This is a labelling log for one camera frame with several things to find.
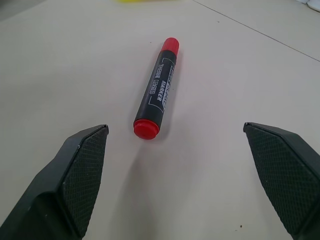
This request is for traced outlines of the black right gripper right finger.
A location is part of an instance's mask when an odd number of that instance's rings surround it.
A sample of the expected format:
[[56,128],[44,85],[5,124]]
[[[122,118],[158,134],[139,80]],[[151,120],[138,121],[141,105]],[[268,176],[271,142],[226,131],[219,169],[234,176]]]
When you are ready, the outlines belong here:
[[320,238],[320,155],[298,134],[243,126],[261,185],[294,240]]

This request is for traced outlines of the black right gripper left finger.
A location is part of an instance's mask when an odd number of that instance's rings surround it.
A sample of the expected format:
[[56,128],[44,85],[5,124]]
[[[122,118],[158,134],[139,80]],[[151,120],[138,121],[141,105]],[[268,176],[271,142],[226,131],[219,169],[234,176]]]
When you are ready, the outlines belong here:
[[101,185],[109,128],[68,137],[0,227],[2,240],[81,240]]

